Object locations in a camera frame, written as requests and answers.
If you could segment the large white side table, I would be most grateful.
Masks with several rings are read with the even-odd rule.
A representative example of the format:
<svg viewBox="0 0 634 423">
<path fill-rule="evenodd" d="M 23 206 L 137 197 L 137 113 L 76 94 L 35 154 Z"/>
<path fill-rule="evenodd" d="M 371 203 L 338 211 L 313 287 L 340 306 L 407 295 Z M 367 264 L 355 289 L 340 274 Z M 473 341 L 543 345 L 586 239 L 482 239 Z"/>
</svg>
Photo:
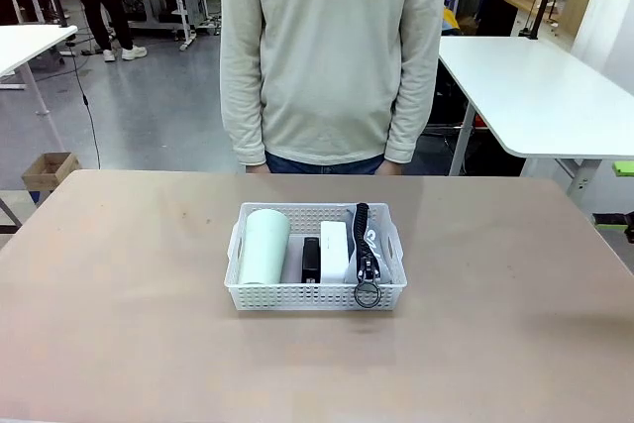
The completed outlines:
<svg viewBox="0 0 634 423">
<path fill-rule="evenodd" d="M 634 95 L 572 54 L 519 37 L 444 37 L 439 59 L 468 99 L 450 166 L 459 174 L 475 117 L 502 148 L 555 159 L 581 192 L 608 159 L 634 159 Z"/>
</svg>

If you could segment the black stapler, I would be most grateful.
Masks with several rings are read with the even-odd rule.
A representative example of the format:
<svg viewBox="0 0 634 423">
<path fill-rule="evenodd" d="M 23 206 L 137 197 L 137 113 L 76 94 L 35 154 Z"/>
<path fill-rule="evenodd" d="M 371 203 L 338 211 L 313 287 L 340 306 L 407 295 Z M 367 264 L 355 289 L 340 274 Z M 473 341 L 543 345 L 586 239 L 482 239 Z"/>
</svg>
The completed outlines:
<svg viewBox="0 0 634 423">
<path fill-rule="evenodd" d="M 317 237 L 306 237 L 302 249 L 302 283 L 319 283 L 321 280 L 321 249 Z"/>
</svg>

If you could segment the pale green plastic cup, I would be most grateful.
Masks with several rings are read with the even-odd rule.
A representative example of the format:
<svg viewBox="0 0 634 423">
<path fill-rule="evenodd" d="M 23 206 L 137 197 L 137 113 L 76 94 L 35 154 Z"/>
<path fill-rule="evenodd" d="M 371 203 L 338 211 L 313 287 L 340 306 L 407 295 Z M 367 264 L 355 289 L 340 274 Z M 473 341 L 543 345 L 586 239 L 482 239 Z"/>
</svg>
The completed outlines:
<svg viewBox="0 0 634 423">
<path fill-rule="evenodd" d="M 246 221 L 238 283 L 280 284 L 290 222 L 279 211 L 252 212 Z"/>
</svg>

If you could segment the grey campus pencil pouch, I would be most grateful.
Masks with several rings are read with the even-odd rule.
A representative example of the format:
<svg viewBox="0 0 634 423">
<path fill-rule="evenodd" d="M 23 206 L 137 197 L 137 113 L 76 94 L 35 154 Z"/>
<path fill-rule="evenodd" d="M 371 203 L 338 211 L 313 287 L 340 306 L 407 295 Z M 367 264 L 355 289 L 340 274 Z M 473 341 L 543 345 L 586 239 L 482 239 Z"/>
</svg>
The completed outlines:
<svg viewBox="0 0 634 423">
<path fill-rule="evenodd" d="M 344 283 L 353 284 L 353 297 L 365 309 L 380 304 L 382 285 L 392 284 L 392 272 L 387 265 L 381 229 L 370 216 L 370 206 L 358 203 L 347 210 L 346 231 L 349 265 Z"/>
</svg>

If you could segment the white perforated plastic basket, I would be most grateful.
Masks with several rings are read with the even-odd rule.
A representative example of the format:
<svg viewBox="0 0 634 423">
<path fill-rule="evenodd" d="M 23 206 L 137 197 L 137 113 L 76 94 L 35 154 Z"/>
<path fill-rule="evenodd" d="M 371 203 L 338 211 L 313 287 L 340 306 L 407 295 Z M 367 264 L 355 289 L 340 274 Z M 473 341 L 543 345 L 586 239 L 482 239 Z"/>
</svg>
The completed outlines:
<svg viewBox="0 0 634 423">
<path fill-rule="evenodd" d="M 238 221 L 232 230 L 227 250 L 228 267 L 225 285 L 234 305 L 239 310 L 264 311 L 343 311 L 343 310 L 392 310 L 400 293 L 407 285 L 403 266 L 403 251 L 397 228 L 392 221 L 390 209 L 385 203 L 367 203 L 370 216 L 381 229 L 381 244 L 384 246 L 387 265 L 392 272 L 392 284 L 382 285 L 380 304 L 372 309 L 359 306 L 354 297 L 353 284 L 302 283 L 302 249 L 306 237 L 317 237 L 320 241 L 322 221 L 345 222 L 347 210 L 358 203 L 265 203 L 242 204 Z M 290 235 L 281 274 L 280 284 L 240 285 L 239 272 L 244 246 L 247 217 L 254 211 L 272 209 L 284 214 L 290 222 Z"/>
</svg>

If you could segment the white table with slanted leg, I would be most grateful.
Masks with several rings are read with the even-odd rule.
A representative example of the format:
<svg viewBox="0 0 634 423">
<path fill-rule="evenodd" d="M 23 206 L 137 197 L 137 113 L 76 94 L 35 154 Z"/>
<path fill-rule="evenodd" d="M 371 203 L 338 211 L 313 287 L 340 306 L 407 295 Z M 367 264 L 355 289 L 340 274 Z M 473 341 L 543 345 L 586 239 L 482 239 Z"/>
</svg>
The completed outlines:
<svg viewBox="0 0 634 423">
<path fill-rule="evenodd" d="M 44 124 L 54 152 L 64 152 L 65 148 L 33 76 L 29 61 L 68 40 L 77 31 L 74 25 L 69 27 L 40 24 L 0 26 L 0 76 L 12 71 L 20 73 L 27 89 L 35 99 L 36 116 Z"/>
</svg>

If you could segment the person's left forearm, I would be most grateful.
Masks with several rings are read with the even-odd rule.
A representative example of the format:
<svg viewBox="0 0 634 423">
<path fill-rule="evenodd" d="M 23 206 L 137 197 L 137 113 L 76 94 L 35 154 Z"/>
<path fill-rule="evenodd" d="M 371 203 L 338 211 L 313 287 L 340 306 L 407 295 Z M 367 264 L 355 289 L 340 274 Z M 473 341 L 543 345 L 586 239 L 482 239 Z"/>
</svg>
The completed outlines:
<svg viewBox="0 0 634 423">
<path fill-rule="evenodd" d="M 435 95 L 437 61 L 404 68 L 393 103 L 384 158 L 411 162 L 419 136 L 430 118 Z"/>
</svg>

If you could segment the small cardboard box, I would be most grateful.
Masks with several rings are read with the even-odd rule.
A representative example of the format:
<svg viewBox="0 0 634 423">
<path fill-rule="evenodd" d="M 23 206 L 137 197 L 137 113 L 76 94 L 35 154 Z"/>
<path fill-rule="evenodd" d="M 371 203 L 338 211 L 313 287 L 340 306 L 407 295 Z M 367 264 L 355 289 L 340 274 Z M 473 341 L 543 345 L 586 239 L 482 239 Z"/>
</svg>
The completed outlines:
<svg viewBox="0 0 634 423">
<path fill-rule="evenodd" d="M 36 206 L 74 171 L 81 169 L 73 153 L 45 153 L 39 156 L 22 174 L 22 180 Z"/>
</svg>

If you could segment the white digital alarm clock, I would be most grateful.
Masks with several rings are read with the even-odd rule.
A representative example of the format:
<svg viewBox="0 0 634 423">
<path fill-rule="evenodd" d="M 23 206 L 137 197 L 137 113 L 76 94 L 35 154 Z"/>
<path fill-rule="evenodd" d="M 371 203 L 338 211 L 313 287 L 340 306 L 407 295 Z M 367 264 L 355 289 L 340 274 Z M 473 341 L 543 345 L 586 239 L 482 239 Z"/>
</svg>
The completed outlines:
<svg viewBox="0 0 634 423">
<path fill-rule="evenodd" d="M 345 282 L 350 264 L 348 232 L 345 222 L 322 221 L 320 224 L 320 282 Z"/>
</svg>

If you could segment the yellow and blue bag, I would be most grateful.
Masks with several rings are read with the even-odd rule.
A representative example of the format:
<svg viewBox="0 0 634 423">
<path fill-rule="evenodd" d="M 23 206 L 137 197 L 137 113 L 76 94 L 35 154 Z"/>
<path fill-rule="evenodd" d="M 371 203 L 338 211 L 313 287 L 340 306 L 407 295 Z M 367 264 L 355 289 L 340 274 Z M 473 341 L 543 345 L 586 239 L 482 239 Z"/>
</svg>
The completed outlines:
<svg viewBox="0 0 634 423">
<path fill-rule="evenodd" d="M 443 23 L 441 35 L 446 36 L 460 36 L 462 34 L 460 25 L 455 17 L 453 11 L 447 7 L 443 9 Z"/>
</svg>

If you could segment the person's right forearm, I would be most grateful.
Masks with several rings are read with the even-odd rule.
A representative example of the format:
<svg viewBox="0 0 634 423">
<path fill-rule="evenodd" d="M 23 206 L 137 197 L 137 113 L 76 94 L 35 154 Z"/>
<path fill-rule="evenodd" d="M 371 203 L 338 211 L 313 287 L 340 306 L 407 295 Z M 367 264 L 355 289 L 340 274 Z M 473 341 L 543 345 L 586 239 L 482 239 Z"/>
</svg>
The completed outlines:
<svg viewBox="0 0 634 423">
<path fill-rule="evenodd" d="M 223 63 L 220 86 L 223 125 L 239 163 L 247 169 L 264 167 L 260 75 L 250 66 Z"/>
</svg>

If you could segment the person in beige sweater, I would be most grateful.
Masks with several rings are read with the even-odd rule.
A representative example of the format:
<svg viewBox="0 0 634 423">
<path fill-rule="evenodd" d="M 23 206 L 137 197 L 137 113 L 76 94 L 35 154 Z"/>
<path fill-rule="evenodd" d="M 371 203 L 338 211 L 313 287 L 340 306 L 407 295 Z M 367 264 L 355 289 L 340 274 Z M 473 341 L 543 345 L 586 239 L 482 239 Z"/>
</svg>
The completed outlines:
<svg viewBox="0 0 634 423">
<path fill-rule="evenodd" d="M 261 77 L 270 173 L 375 174 L 404 68 L 437 61 L 444 0 L 221 0 L 223 63 Z"/>
</svg>

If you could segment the wooden workbench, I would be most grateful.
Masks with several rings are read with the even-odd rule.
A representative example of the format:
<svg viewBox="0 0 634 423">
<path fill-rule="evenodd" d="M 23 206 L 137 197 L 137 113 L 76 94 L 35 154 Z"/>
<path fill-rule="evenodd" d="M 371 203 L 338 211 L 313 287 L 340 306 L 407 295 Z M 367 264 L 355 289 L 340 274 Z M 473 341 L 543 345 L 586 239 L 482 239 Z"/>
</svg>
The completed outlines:
<svg viewBox="0 0 634 423">
<path fill-rule="evenodd" d="M 523 12 L 529 18 L 529 26 L 537 18 L 542 0 L 502 0 L 506 4 Z M 580 29 L 585 13 L 577 0 L 549 0 L 542 23 L 559 29 L 568 36 L 575 37 Z"/>
</svg>

